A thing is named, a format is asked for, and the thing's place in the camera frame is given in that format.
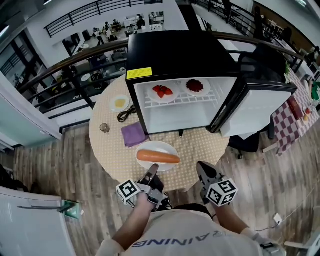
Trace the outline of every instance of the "fridge shelf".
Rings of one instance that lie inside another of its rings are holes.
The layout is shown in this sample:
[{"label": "fridge shelf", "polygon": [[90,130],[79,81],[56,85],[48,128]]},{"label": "fridge shelf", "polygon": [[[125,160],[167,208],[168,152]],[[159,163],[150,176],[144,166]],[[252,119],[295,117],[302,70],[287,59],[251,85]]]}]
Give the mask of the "fridge shelf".
[{"label": "fridge shelf", "polygon": [[206,96],[202,97],[194,97],[185,92],[180,92],[179,96],[169,103],[157,103],[149,98],[148,94],[145,93],[144,95],[144,108],[151,109],[157,107],[164,107],[164,106],[174,106],[174,105],[181,105],[181,104],[190,104],[190,103],[200,103],[200,102],[213,102],[214,107],[219,106],[219,102],[216,98],[216,95],[213,90],[209,91]]}]

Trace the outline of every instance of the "mini fridge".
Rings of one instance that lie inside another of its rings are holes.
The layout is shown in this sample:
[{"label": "mini fridge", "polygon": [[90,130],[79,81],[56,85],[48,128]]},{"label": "mini fridge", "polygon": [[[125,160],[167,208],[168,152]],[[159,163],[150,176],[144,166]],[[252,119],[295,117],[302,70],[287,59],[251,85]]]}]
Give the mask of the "mini fridge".
[{"label": "mini fridge", "polygon": [[[245,78],[206,31],[130,35],[126,66],[127,87],[145,134],[199,127],[215,133],[223,125],[225,136],[250,133],[261,126],[259,113],[270,121],[295,91],[280,82]],[[272,103],[265,100],[270,97]]]}]

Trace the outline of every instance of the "white plate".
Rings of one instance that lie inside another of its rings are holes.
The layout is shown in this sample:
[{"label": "white plate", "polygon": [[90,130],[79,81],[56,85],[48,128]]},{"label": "white plate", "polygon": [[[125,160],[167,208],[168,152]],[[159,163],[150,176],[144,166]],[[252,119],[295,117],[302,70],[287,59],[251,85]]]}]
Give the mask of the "white plate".
[{"label": "white plate", "polygon": [[164,171],[169,171],[173,167],[176,166],[176,163],[164,163],[164,162],[148,162],[148,161],[140,161],[137,159],[137,153],[139,150],[151,150],[151,151],[158,151],[162,153],[167,153],[175,156],[179,156],[178,152],[175,150],[175,148],[165,142],[162,141],[148,141],[143,144],[141,144],[135,152],[135,159],[145,169],[150,169],[150,167],[153,164],[158,164],[159,165],[159,170],[158,172],[164,172]]},{"label": "white plate", "polygon": [[160,103],[160,104],[170,103],[170,102],[173,102],[179,96],[179,93],[180,93],[179,86],[174,83],[171,83],[171,82],[159,83],[159,86],[168,87],[173,92],[172,95],[164,95],[163,98],[160,98],[158,96],[158,93],[153,90],[155,86],[151,85],[146,90],[146,93],[148,94],[149,98],[153,102]]},{"label": "white plate", "polygon": [[203,85],[203,90],[201,90],[199,92],[192,91],[187,88],[187,82],[190,80],[191,79],[184,79],[181,81],[181,87],[185,93],[187,93],[191,96],[194,96],[194,97],[203,97],[203,96],[206,96],[210,92],[211,86],[210,86],[210,83],[207,79],[203,79],[203,78],[199,78],[199,79],[195,78],[194,79],[194,80],[198,80]]},{"label": "white plate", "polygon": [[[116,100],[125,100],[123,107],[116,107]],[[126,95],[118,95],[110,100],[109,107],[113,112],[121,112],[124,111],[130,103],[130,99]]]}]

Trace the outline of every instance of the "strawberry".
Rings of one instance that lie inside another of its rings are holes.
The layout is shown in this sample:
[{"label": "strawberry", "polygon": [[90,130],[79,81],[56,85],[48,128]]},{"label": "strawberry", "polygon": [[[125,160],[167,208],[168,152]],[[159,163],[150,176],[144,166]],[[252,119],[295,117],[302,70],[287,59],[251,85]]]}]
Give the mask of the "strawberry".
[{"label": "strawberry", "polygon": [[160,90],[158,91],[158,96],[162,99],[165,96],[165,93],[162,90]]},{"label": "strawberry", "polygon": [[161,89],[161,86],[160,86],[160,85],[157,85],[157,86],[153,87],[153,90],[154,90],[156,93],[159,92],[160,89]]},{"label": "strawberry", "polygon": [[165,91],[165,95],[172,95],[172,94],[174,94],[173,92],[172,92],[172,90],[171,89],[166,89],[166,91]]}]

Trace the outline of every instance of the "hand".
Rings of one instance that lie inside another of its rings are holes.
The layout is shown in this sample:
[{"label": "hand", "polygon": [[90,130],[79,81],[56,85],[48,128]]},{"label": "hand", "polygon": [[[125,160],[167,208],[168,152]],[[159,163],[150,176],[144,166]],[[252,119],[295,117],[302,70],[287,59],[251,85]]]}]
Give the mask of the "hand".
[{"label": "hand", "polygon": [[139,193],[137,195],[136,207],[143,211],[151,211],[155,208],[155,204],[148,201],[148,195],[146,193]]}]

